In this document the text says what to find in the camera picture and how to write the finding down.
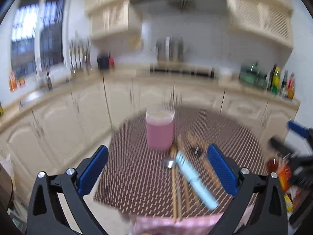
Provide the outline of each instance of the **stainless steel pot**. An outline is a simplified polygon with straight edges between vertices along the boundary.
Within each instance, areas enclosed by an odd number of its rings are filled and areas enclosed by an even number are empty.
[[[184,60],[183,39],[167,37],[157,40],[156,58],[158,61],[183,62]]]

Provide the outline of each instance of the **window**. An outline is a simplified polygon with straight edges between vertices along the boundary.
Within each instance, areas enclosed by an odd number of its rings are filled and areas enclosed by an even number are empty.
[[[17,79],[63,64],[64,3],[65,0],[21,0],[11,38],[12,70]]]

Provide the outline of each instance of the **pink checkered cloth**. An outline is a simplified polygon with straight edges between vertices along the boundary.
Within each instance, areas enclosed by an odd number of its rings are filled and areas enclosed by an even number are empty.
[[[247,207],[237,229],[247,224],[252,210],[253,206]],[[180,222],[176,221],[176,223],[173,222],[172,218],[134,216],[135,222],[131,228],[131,235],[142,235],[144,233],[162,235],[207,235],[222,215],[223,213],[204,217],[185,218]]]

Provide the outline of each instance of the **cabinet handle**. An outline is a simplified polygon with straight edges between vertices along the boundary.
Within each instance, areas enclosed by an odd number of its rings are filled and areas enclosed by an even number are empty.
[[[44,130],[42,127],[40,127],[41,135],[44,136]]]

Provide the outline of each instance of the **metal spoon head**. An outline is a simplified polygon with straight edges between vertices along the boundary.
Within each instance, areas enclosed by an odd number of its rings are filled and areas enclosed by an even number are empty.
[[[165,158],[162,161],[165,168],[174,168],[176,165],[176,161],[173,158]]]

